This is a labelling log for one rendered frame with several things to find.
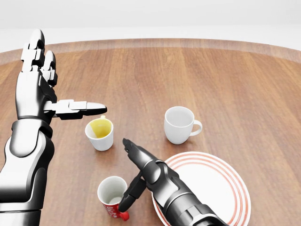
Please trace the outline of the red mug with white inside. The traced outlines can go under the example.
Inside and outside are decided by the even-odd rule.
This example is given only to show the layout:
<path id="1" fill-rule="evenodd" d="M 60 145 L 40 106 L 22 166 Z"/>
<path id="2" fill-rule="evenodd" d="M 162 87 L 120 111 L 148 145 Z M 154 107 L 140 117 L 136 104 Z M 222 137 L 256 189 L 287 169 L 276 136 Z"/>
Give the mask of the red mug with white inside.
<path id="1" fill-rule="evenodd" d="M 126 189 L 126 181 L 118 176 L 107 177 L 99 184 L 97 196 L 110 217 L 129 220 L 128 212 L 119 211 L 119 203 Z"/>

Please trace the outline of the plain white mug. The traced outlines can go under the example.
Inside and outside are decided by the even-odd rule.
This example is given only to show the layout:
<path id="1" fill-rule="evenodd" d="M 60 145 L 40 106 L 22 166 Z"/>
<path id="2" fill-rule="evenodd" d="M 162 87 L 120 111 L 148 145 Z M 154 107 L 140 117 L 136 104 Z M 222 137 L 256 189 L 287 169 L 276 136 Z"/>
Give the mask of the plain white mug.
<path id="1" fill-rule="evenodd" d="M 186 107 L 174 106 L 165 112 L 165 135 L 175 145 L 180 145 L 189 137 L 198 135 L 202 128 L 202 123 L 195 120 L 194 113 Z"/>

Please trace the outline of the white plate with red rings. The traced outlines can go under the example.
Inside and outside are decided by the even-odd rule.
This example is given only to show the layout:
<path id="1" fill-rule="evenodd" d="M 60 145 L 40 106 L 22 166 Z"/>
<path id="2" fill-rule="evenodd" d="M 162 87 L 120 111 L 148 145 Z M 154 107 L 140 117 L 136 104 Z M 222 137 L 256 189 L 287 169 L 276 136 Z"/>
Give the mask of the white plate with red rings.
<path id="1" fill-rule="evenodd" d="M 248 226 L 250 194 L 241 176 L 227 162 L 204 152 L 179 153 L 165 162 L 225 223 Z"/>

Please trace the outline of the white mug with yellow inside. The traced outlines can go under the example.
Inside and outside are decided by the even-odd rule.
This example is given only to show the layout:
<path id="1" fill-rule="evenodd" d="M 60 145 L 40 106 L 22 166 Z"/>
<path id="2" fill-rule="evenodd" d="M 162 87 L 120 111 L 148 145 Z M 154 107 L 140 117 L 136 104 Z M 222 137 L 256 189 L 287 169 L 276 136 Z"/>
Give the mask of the white mug with yellow inside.
<path id="1" fill-rule="evenodd" d="M 85 127 L 85 134 L 98 151 L 107 151 L 113 145 L 114 126 L 105 115 L 89 122 Z"/>

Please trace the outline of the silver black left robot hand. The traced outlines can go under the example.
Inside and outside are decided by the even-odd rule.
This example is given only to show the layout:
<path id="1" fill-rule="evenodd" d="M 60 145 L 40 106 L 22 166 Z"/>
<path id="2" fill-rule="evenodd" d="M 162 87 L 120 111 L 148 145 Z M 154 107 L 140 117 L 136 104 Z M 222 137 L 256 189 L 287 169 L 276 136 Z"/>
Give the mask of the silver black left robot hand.
<path id="1" fill-rule="evenodd" d="M 56 59 L 51 50 L 45 50 L 45 38 L 40 29 L 34 30 L 30 41 L 24 45 L 21 60 L 23 66 L 16 84 L 18 119 L 34 118 L 50 123 L 54 117 L 74 120 L 107 112 L 107 107 L 100 103 L 57 99 L 54 91 L 58 80 Z"/>

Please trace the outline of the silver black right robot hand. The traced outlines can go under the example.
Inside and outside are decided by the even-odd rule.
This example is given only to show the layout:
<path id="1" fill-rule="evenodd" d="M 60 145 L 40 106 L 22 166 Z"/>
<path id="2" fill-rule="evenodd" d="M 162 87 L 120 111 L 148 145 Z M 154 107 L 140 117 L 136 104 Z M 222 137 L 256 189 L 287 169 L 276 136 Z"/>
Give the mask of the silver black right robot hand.
<path id="1" fill-rule="evenodd" d="M 119 211 L 125 212 L 148 188 L 157 204 L 167 211 L 172 199 L 180 191 L 180 177 L 164 161 L 136 145 L 129 139 L 122 140 L 129 159 L 140 170 L 124 192 L 119 204 Z"/>

